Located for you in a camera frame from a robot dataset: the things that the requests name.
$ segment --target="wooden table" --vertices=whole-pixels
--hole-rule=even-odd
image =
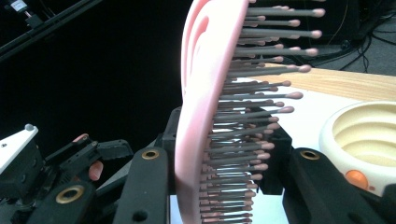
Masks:
[[[253,78],[269,82],[290,80],[291,86],[295,88],[361,101],[396,100],[396,77],[391,76],[313,68],[309,73],[289,73]]]

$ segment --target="pink hairbrush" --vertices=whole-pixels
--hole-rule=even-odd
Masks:
[[[241,81],[241,77],[308,72],[310,66],[265,67],[283,58],[261,55],[316,55],[316,49],[264,46],[279,38],[319,38],[320,31],[251,28],[298,26],[298,21],[267,21],[266,16],[321,17],[323,9],[249,7],[249,0],[195,0],[186,21],[181,59],[183,106],[177,128],[175,173],[183,223],[249,223],[258,186],[252,174],[274,147],[265,141],[279,128],[277,113],[294,108],[272,99],[300,99],[300,92],[267,94],[289,81]],[[273,108],[253,112],[251,107]]]

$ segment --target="black background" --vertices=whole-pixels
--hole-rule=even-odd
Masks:
[[[82,133],[99,142],[125,139],[134,151],[145,147],[181,105],[190,5],[105,0],[1,62],[1,139],[32,123],[43,156]]]

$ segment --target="black plastic part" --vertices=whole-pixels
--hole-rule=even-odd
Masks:
[[[32,27],[32,29],[35,29],[43,24],[43,21],[37,15],[32,15],[32,17],[26,19],[26,22],[29,24],[30,27]]]
[[[26,223],[33,211],[16,211],[10,219],[12,224]]]
[[[59,27],[65,25],[69,21],[73,20],[76,16],[82,14],[100,2],[102,2],[102,0],[80,0],[61,13],[42,22],[39,26],[35,27],[35,29],[32,29],[8,42],[4,46],[0,47],[0,62],[51,34]]]
[[[384,217],[388,223],[396,223],[396,184],[385,187],[384,194],[379,203],[379,214]]]
[[[386,223],[324,154],[293,150],[289,172],[295,186],[289,183],[285,188],[283,204],[291,224]]]
[[[265,178],[262,179],[259,186],[263,194],[281,195],[283,183],[280,179],[282,176],[280,172],[289,160],[292,140],[285,130],[280,128],[274,131],[268,141],[274,143],[275,148],[267,151],[271,157],[265,161],[268,164],[268,169],[262,172],[262,176]]]
[[[135,153],[113,223],[169,223],[165,150],[147,147]]]
[[[121,196],[127,176],[125,175],[96,191],[95,207],[97,213],[94,223],[107,224],[113,221],[118,206],[117,200]]]
[[[43,166],[40,151],[32,140],[0,175],[0,198],[22,199],[32,190]]]
[[[105,161],[134,155],[128,142],[122,139],[99,143],[97,150]]]
[[[100,154],[96,150],[97,142],[92,142],[81,151],[74,154],[68,160],[61,163],[59,166],[61,175],[58,184],[62,185],[72,180],[72,178],[100,158]]]
[[[77,197],[74,187],[81,189],[82,194]],[[71,202],[59,203],[56,198],[63,195],[65,198],[72,198]],[[85,181],[70,182],[55,188],[37,207],[30,216],[27,224],[79,224],[91,223],[93,219],[90,204],[95,198],[95,187]]]
[[[162,147],[168,153],[169,158],[169,193],[172,195],[176,194],[175,184],[175,146],[176,146],[176,135],[177,125],[180,118],[181,107],[174,109],[171,116],[166,124],[165,132],[161,137],[158,147]]]
[[[77,142],[71,142],[64,147],[56,150],[46,157],[46,165],[59,165],[64,162],[65,158],[70,158],[85,146],[91,143],[91,138],[87,135],[86,138],[81,138]]]

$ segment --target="white bowl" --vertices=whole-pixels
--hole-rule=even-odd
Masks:
[[[396,183],[396,102],[339,110],[323,126],[319,147],[349,183],[381,196]]]

